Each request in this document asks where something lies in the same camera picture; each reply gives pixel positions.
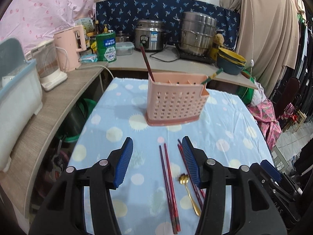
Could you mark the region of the gold flower spoon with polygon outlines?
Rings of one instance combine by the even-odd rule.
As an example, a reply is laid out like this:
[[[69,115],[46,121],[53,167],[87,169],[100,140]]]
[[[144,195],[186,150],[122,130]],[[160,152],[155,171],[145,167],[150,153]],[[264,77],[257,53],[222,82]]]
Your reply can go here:
[[[181,185],[184,185],[186,191],[187,191],[187,195],[191,201],[191,204],[192,204],[192,207],[194,209],[194,212],[197,216],[200,216],[201,214],[201,211],[200,211],[200,208],[197,206],[196,202],[194,201],[191,193],[190,193],[190,190],[188,188],[188,182],[189,182],[189,176],[187,174],[181,174],[179,176],[179,182]]]

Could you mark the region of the red dotted chopstick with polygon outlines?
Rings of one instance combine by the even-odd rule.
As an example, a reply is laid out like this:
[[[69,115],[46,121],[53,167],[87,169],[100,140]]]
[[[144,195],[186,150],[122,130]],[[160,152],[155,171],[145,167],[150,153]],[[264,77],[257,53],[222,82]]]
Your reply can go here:
[[[167,163],[167,171],[168,171],[168,177],[169,177],[169,186],[170,186],[170,193],[171,193],[171,199],[172,199],[172,209],[173,209],[173,213],[174,213],[174,220],[176,223],[177,232],[180,232],[181,227],[180,227],[180,221],[179,221],[179,215],[178,215],[178,209],[177,209],[176,195],[175,195],[175,191],[174,191],[171,165],[170,165],[168,148],[167,148],[166,143],[164,143],[164,149],[165,149],[165,159],[166,159],[166,163]]]

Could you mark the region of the maroon dotted chopstick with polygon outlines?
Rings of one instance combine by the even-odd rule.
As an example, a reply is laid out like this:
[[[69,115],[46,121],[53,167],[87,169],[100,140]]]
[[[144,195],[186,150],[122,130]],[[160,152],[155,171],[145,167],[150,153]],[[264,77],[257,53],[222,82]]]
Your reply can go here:
[[[165,182],[165,192],[166,192],[166,195],[167,195],[167,203],[168,203],[169,215],[170,215],[170,219],[171,219],[172,231],[173,231],[173,234],[178,234],[176,221],[174,219],[174,213],[173,213],[172,204],[171,204],[171,194],[170,194],[170,190],[169,190],[167,173],[166,173],[166,170],[165,170],[165,162],[164,162],[164,159],[163,159],[163,153],[162,153],[161,145],[159,145],[159,152],[160,152],[160,158],[161,158],[163,179],[164,179],[164,182]]]

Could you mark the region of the bright red chopstick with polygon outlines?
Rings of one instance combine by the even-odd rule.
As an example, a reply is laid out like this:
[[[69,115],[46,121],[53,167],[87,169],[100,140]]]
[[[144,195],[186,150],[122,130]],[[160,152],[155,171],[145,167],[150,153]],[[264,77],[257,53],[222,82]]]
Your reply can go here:
[[[193,148],[189,145],[183,145],[182,141],[178,141],[178,147],[186,167],[187,174],[191,178],[192,188],[195,192],[197,199],[201,202],[204,200],[205,194],[202,189],[198,187],[200,181],[200,169],[193,154]]]

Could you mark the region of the dark red chopstick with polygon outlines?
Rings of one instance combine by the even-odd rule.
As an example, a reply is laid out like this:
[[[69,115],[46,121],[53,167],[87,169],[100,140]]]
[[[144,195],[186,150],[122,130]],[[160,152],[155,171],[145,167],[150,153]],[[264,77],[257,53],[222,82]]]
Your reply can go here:
[[[142,45],[141,43],[139,44],[139,48],[140,48],[140,50],[141,50],[143,59],[144,59],[144,61],[145,61],[146,68],[148,69],[149,76],[150,76],[150,78],[152,79],[152,81],[154,82],[155,79],[154,79],[154,76],[153,76],[153,73],[152,73],[152,70],[151,70],[151,67],[150,67],[150,63],[149,63],[148,58],[147,58],[147,56],[146,56],[146,52],[145,52],[145,50],[144,50],[144,47],[143,47],[143,45]]]

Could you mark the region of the green plastic basin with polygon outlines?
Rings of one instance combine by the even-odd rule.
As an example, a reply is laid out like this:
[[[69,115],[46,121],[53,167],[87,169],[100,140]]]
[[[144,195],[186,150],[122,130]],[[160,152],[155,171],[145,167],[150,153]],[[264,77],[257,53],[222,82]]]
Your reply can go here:
[[[250,77],[250,81],[254,83],[254,86],[256,87],[255,89],[239,86],[236,91],[236,95],[241,99],[241,101],[245,105],[251,104],[254,91],[258,89],[255,79]]]

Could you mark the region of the pink perforated utensil holder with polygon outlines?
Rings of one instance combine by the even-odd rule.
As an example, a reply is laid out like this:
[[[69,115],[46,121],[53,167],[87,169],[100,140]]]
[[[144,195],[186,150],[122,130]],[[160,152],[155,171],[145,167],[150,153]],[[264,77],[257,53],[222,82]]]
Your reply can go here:
[[[146,122],[171,126],[197,121],[207,102],[208,76],[177,72],[154,72],[148,77]]]

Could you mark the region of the tissue packet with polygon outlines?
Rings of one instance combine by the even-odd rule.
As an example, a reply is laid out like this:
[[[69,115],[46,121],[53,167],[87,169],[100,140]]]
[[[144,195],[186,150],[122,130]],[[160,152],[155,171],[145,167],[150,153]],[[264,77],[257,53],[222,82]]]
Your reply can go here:
[[[98,57],[96,54],[88,54],[81,56],[78,61],[81,63],[95,63],[98,61]]]

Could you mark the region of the black induction cooker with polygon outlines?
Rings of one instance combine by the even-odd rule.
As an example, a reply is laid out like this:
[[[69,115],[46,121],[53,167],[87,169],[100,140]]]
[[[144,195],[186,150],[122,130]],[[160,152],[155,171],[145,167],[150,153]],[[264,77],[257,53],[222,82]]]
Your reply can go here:
[[[204,64],[215,64],[216,63],[216,61],[210,57],[192,55],[192,54],[186,53],[183,50],[181,50],[178,47],[178,45],[175,45],[175,47],[176,47],[176,50],[179,54],[179,58],[182,60],[194,61],[194,62],[204,63]]]

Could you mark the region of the beige hanging cloth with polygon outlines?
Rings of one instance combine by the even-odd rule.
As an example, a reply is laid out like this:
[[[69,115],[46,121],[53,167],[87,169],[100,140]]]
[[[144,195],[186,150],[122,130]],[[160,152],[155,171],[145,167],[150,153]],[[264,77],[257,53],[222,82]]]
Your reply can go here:
[[[270,96],[285,67],[295,68],[299,25],[291,0],[220,0],[240,13],[236,52],[253,61],[252,76]]]

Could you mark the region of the white blender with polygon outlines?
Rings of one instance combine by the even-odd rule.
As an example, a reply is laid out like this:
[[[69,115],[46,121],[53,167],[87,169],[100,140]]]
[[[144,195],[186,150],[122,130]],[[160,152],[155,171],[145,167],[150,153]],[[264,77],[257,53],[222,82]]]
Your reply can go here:
[[[49,92],[67,80],[67,74],[60,70],[57,48],[54,40],[41,42],[25,54],[27,61],[35,59],[42,88]]]

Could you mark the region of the small glass lidded pot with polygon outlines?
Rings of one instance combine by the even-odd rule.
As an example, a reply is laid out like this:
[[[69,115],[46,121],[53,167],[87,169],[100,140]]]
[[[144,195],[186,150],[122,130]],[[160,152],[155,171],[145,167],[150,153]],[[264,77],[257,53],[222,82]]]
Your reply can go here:
[[[124,33],[123,31],[119,31],[116,34],[116,43],[128,42],[129,40],[130,40],[130,35],[128,33]]]

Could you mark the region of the stacked steel steamer pot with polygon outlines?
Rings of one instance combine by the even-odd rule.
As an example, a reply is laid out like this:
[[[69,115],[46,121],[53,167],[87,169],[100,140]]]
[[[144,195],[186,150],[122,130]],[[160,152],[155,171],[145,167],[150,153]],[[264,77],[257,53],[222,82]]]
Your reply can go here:
[[[216,45],[225,43],[221,30],[217,30],[217,20],[200,12],[183,12],[180,22],[180,50],[195,56],[205,56]]]

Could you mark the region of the navy floral backsplash cloth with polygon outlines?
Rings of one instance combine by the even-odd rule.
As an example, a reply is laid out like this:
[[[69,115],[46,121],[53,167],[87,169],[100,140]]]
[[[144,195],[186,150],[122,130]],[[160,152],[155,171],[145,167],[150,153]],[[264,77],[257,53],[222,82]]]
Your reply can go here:
[[[224,45],[236,48],[240,14],[217,5],[197,0],[107,0],[96,3],[96,18],[100,29],[104,25],[116,33],[134,35],[137,21],[141,19],[162,21],[165,24],[165,40],[179,39],[179,21],[183,12],[199,12],[216,19],[216,28],[223,30]]]

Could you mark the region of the pink floral curtain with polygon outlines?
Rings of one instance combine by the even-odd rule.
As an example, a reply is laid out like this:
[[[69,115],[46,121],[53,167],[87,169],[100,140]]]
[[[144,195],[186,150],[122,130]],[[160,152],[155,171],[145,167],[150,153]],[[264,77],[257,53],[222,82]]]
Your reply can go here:
[[[1,19],[1,40],[15,37],[28,52],[94,13],[95,0],[13,0]]]

